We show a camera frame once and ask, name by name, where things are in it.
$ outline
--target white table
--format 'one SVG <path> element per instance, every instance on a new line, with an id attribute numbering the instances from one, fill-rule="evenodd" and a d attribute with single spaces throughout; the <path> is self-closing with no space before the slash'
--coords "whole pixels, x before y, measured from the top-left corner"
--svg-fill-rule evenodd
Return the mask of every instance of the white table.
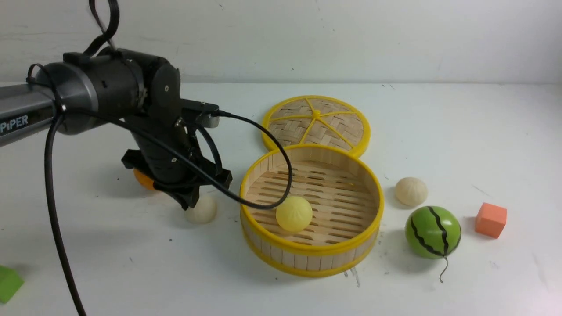
<path id="1" fill-rule="evenodd" d="M 67 253 L 88 315 L 562 315 L 562 89 L 553 85 L 185 84 L 182 96 L 261 120 L 301 94 L 340 98 L 369 119 L 362 156 L 386 194 L 379 242 L 352 273 L 304 279 L 260 261 L 239 207 L 212 187 L 214 222 L 194 227 L 165 194 L 142 189 L 120 159 L 135 148 L 113 126 L 58 135 L 54 175 Z M 224 119 L 210 131 L 231 189 L 265 149 L 258 131 Z M 0 148 L 0 264 L 25 284 L 0 315 L 75 315 L 49 226 L 46 132 Z M 423 179 L 426 204 L 451 210 L 463 239 L 442 260 L 413 255 L 411 210 L 392 187 Z M 508 209 L 492 240 L 474 233 L 482 202 Z"/>

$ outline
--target green striped ball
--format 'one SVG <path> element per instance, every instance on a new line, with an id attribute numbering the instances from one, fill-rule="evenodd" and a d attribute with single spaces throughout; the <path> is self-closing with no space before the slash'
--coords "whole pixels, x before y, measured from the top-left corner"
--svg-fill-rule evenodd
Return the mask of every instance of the green striped ball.
<path id="1" fill-rule="evenodd" d="M 455 251 L 460 242 L 459 221 L 439 206 L 423 206 L 406 222 L 406 239 L 412 250 L 425 258 L 438 259 Z"/>

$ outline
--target bamboo steamer lid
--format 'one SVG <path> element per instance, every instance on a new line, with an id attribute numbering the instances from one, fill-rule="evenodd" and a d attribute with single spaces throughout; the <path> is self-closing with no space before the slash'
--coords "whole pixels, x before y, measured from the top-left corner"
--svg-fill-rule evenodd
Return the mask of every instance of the bamboo steamer lid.
<path id="1" fill-rule="evenodd" d="M 298 96 L 275 105 L 262 125 L 283 145 L 316 144 L 344 150 L 353 157 L 367 149 L 370 127 L 361 112 L 330 97 Z M 262 133 L 269 150 L 276 145 Z"/>

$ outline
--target white wall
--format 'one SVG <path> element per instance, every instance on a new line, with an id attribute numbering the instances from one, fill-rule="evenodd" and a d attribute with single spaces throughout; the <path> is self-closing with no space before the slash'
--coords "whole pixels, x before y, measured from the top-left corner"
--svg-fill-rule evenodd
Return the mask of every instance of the white wall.
<path id="1" fill-rule="evenodd" d="M 120 6 L 116 44 L 169 58 L 185 81 L 562 82 L 562 0 Z M 32 62 L 83 51 L 96 35 L 86 0 L 4 0 L 0 80 L 21 80 Z"/>

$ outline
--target orange foam block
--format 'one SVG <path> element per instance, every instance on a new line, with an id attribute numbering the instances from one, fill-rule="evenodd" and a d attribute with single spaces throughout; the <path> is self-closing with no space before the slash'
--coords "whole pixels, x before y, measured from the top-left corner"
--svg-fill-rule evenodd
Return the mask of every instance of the orange foam block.
<path id="1" fill-rule="evenodd" d="M 496 205 L 484 203 L 476 216 L 477 233 L 493 238 L 498 238 L 507 222 L 507 209 Z"/>

